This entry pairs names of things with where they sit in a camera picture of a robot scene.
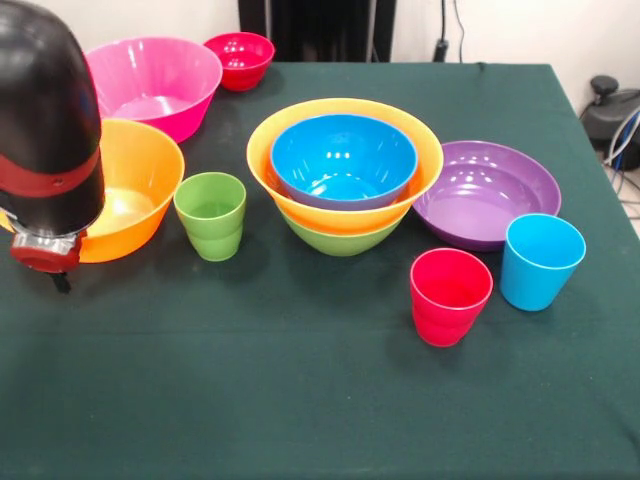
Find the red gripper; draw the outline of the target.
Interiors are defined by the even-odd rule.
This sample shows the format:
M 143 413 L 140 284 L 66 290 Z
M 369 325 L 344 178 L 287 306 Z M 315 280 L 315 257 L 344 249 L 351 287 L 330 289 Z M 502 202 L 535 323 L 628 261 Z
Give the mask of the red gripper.
M 52 273 L 51 279 L 59 293 L 71 291 L 66 272 L 73 270 L 79 264 L 80 249 L 77 246 L 66 253 L 36 247 L 12 246 L 10 253 L 18 262 L 33 270 Z

